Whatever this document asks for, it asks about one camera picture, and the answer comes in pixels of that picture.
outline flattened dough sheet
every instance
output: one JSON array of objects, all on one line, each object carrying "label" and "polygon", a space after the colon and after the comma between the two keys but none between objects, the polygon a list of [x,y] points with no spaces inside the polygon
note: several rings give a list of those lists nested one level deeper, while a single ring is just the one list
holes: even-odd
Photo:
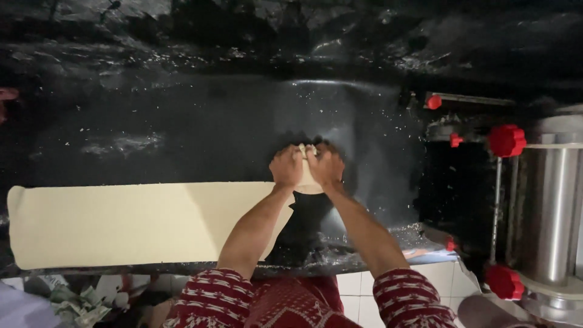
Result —
[{"label": "flattened dough sheet", "polygon": [[[235,223],[272,182],[130,186],[15,186],[8,193],[10,246],[24,270],[216,261]],[[269,245],[293,210],[290,196]]]}]

